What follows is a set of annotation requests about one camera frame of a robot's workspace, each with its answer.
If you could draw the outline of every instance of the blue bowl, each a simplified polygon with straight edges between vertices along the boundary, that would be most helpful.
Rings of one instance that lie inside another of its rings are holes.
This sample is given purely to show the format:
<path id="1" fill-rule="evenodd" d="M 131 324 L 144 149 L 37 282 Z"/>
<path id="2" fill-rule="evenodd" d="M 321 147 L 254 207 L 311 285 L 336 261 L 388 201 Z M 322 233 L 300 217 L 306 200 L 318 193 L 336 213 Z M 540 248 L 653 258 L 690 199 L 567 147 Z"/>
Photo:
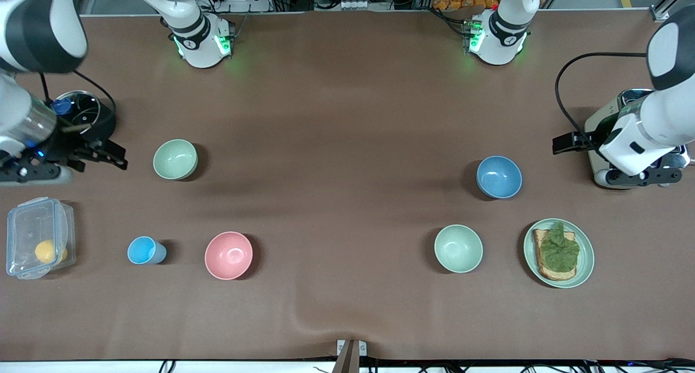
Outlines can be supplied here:
<path id="1" fill-rule="evenodd" d="M 478 166 L 476 181 L 489 197 L 511 198 L 521 189 L 521 170 L 504 156 L 490 156 Z"/>

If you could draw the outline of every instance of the green lettuce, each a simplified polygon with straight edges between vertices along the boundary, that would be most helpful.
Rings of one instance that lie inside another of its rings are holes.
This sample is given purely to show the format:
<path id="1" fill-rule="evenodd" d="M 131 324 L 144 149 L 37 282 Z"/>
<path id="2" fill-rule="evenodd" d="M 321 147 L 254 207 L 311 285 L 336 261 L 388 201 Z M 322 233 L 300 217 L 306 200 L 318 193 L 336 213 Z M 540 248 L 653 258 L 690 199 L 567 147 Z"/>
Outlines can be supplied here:
<path id="1" fill-rule="evenodd" d="M 566 273 L 577 266 L 579 244 L 564 237 L 564 225 L 558 222 L 541 245 L 541 257 L 548 269 Z"/>

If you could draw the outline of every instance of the toast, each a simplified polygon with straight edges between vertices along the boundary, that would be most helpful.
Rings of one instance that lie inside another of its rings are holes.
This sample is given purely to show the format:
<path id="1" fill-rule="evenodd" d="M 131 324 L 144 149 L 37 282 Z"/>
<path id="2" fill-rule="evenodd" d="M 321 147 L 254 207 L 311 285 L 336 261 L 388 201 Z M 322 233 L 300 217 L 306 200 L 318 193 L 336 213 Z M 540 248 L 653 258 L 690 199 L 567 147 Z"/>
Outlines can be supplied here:
<path id="1" fill-rule="evenodd" d="M 552 281 L 567 281 L 569 279 L 572 279 L 577 274 L 576 266 L 573 269 L 571 269 L 571 271 L 568 271 L 566 273 L 558 273 L 556 271 L 548 269 L 545 263 L 543 263 L 543 257 L 541 256 L 541 245 L 543 245 L 543 241 L 548 236 L 548 233 L 550 233 L 550 231 L 546 229 L 533 230 L 533 241 L 536 242 L 536 260 L 538 261 L 539 272 L 542 276 Z M 568 240 L 574 241 L 574 232 L 565 231 L 564 237 Z"/>

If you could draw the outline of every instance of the yellow fruit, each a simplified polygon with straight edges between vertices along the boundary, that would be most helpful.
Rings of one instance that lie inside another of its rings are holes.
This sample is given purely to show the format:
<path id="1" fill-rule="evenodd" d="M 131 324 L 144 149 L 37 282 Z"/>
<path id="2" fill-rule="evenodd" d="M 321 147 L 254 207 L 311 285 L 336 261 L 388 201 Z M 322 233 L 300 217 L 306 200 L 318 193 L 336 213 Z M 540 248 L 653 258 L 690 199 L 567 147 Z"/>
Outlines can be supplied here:
<path id="1" fill-rule="evenodd" d="M 34 255 L 36 255 L 37 259 L 44 264 L 53 262 L 55 259 L 55 247 L 53 245 L 53 240 L 44 240 L 40 242 L 34 249 Z M 66 258 L 67 249 L 64 249 L 60 253 L 60 260 L 58 263 L 62 262 Z"/>

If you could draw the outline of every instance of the light green bowl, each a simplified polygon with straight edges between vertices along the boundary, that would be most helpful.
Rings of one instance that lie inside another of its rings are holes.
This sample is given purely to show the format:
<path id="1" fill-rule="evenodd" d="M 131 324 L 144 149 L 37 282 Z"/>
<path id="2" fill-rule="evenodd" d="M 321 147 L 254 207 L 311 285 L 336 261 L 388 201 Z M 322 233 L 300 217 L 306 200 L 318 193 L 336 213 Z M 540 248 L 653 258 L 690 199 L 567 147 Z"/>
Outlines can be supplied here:
<path id="1" fill-rule="evenodd" d="M 167 141 L 154 153 L 152 167 L 164 179 L 185 179 L 198 167 L 198 153 L 186 140 Z"/>
<path id="2" fill-rule="evenodd" d="M 557 222 L 562 222 L 564 229 L 568 232 L 574 232 L 574 239 L 579 244 L 579 257 L 577 258 L 577 274 L 567 281 L 553 281 L 541 275 L 538 268 L 538 260 L 536 259 L 536 242 L 533 240 L 534 229 L 551 229 Z M 569 289 L 571 287 L 580 286 L 589 279 L 593 272 L 593 247 L 589 238 L 582 232 L 579 227 L 571 222 L 563 219 L 544 219 L 533 224 L 526 232 L 526 237 L 523 239 L 523 255 L 526 258 L 529 269 L 533 271 L 538 279 L 550 286 L 559 287 L 561 289 Z"/>
<path id="3" fill-rule="evenodd" d="M 449 225 L 434 239 L 434 254 L 445 269 L 454 273 L 472 271 L 482 260 L 482 241 L 467 226 Z"/>

